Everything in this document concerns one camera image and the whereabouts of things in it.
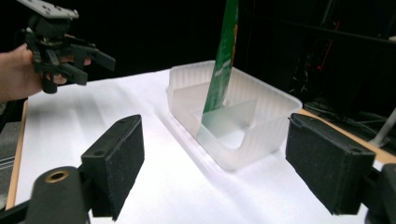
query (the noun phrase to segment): translucent plastic bin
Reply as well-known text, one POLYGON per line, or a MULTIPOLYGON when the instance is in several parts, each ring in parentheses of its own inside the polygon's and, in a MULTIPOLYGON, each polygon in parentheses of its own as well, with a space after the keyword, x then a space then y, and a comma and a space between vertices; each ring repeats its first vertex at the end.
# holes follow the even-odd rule
POLYGON ((233 68, 223 108, 203 116, 214 65, 208 61, 171 68, 169 110, 221 168, 237 170, 279 149, 288 117, 302 103, 233 68))

